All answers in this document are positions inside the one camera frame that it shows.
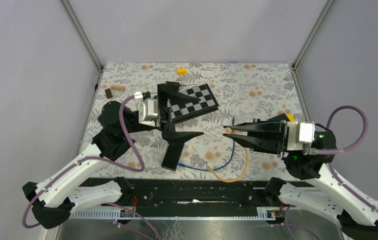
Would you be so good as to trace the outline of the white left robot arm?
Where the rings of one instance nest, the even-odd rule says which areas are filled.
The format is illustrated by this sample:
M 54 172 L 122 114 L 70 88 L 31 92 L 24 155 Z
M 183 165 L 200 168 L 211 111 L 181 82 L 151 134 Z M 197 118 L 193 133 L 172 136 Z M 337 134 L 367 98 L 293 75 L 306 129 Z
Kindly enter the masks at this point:
M 175 123 L 187 112 L 187 107 L 201 108 L 201 87 L 180 90 L 178 82 L 166 82 L 157 86 L 157 93 L 136 92 L 122 102 L 106 103 L 98 118 L 101 131 L 91 143 L 66 166 L 48 179 L 26 183 L 22 190 L 29 203 L 22 225 L 29 229 L 28 214 L 33 214 L 36 225 L 45 229 L 64 223 L 73 213 L 107 203 L 121 206 L 132 200 L 130 185 L 124 178 L 116 178 L 105 184 L 80 189 L 80 184 L 93 173 L 107 165 L 141 173 L 145 162 L 138 151 L 132 133 L 158 130 L 167 142 L 162 167 L 175 170 L 185 143 L 200 135 L 196 131 L 176 131 Z

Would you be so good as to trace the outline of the black power adapter with cable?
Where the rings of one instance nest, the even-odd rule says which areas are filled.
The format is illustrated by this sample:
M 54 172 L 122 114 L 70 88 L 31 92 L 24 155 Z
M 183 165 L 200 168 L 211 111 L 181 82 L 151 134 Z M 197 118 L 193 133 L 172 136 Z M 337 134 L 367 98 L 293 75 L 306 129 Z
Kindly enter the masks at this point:
M 196 84 L 189 84 L 189 85 L 186 84 L 185 85 L 185 84 L 180 83 L 180 82 L 179 82 L 179 84 L 180 84 L 179 92 L 186 90 L 186 89 L 191 89 L 192 87 L 197 86 Z M 165 106 L 166 106 L 166 110 L 168 111 L 168 114 L 170 115 L 170 110 L 167 107 L 167 103 L 165 104 Z M 196 117 L 196 118 L 184 121 L 184 122 L 173 123 L 173 124 L 175 125 L 177 130 L 183 131 L 183 130 L 189 130 L 189 129 L 193 129 L 193 128 L 197 127 L 199 125 L 199 120 Z

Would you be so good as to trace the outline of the small black network switch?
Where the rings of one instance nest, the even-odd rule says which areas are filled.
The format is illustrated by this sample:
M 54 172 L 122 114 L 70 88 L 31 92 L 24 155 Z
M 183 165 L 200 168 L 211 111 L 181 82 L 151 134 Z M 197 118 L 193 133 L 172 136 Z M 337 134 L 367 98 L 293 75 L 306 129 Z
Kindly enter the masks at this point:
M 185 144 L 169 144 L 165 152 L 164 158 L 161 163 L 161 167 L 166 170 L 175 172 Z

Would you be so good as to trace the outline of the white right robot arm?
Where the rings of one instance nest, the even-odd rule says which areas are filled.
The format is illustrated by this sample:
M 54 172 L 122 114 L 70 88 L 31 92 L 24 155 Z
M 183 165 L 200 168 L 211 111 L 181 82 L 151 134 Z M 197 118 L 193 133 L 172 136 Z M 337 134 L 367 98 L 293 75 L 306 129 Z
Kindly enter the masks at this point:
M 263 190 L 268 205 L 291 205 L 314 213 L 354 240 L 378 240 L 378 200 L 330 169 L 336 138 L 329 129 L 316 131 L 315 123 L 306 121 L 258 120 L 234 125 L 232 130 L 230 139 L 255 152 L 280 156 L 292 177 L 321 191 L 307 192 L 272 177 Z

